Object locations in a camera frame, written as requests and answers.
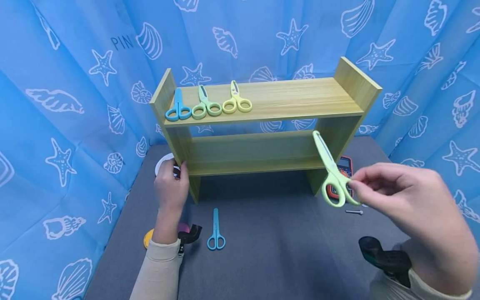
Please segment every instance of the gray tabletop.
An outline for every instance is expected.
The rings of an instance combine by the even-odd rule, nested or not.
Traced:
[[[145,256],[144,234],[157,212],[155,165],[168,146],[153,146],[90,283],[86,300],[128,299]],[[354,170],[387,162],[370,137],[355,137],[346,156]],[[207,249],[213,208],[219,210],[220,251]],[[188,200],[182,221],[203,227],[187,245],[179,299],[367,299],[377,269],[362,257],[358,240],[374,236],[384,248],[407,239],[385,216],[346,204],[332,208],[312,195],[305,172],[202,178],[200,201]]]

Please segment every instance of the hand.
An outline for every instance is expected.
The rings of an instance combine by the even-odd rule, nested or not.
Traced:
[[[184,161],[180,167],[180,179],[173,176],[173,173],[177,171],[174,165],[174,159],[162,162],[155,178],[155,190],[158,195],[160,210],[182,210],[187,201],[189,188],[187,162]]]
[[[402,249],[427,284],[449,294],[473,286],[478,248],[437,172],[379,163],[360,169],[349,185],[362,203],[388,216],[412,238]]]
[[[173,176],[174,172],[179,175],[174,164],[173,159],[162,162],[154,183],[160,209],[152,241],[159,244],[169,245],[177,241],[178,225],[188,196],[187,162],[184,161],[180,167],[180,179]]]

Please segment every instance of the screw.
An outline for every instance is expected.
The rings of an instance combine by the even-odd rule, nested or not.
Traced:
[[[346,210],[345,211],[347,214],[357,214],[357,215],[363,215],[363,210]]]

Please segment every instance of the wooden shelf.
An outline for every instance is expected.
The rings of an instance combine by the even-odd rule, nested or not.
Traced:
[[[217,117],[206,115],[201,120],[189,118],[170,122],[165,127],[258,122],[273,120],[316,119],[323,116],[359,116],[364,111],[334,78],[271,81],[238,84],[240,95],[252,102],[248,113],[235,111]],[[199,104],[198,87],[181,87],[183,103],[194,107]],[[206,85],[208,99],[223,102],[230,99],[230,84]]]
[[[312,130],[193,138],[188,157],[191,176],[323,167]]]
[[[340,58],[332,78],[239,84],[241,96],[253,109],[236,111],[202,120],[189,118],[170,122],[175,81],[167,69],[150,101],[165,139],[180,164],[187,160],[190,193],[198,202],[200,179],[207,175],[306,170],[314,194],[326,178],[326,170],[315,147],[312,130],[253,133],[193,138],[189,126],[259,122],[292,119],[317,119],[320,131],[334,159],[340,159],[350,139],[365,118],[382,88],[345,57]],[[207,85],[210,101],[230,99],[230,86]],[[182,87],[183,103],[199,103],[198,87]]]

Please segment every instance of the blue backdrop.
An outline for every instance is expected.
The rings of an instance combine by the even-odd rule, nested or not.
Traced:
[[[358,134],[439,171],[480,238],[476,0],[5,0],[0,26],[0,299],[84,294],[165,142],[147,103],[166,68],[178,85],[274,81],[332,76],[347,56],[384,88]]]

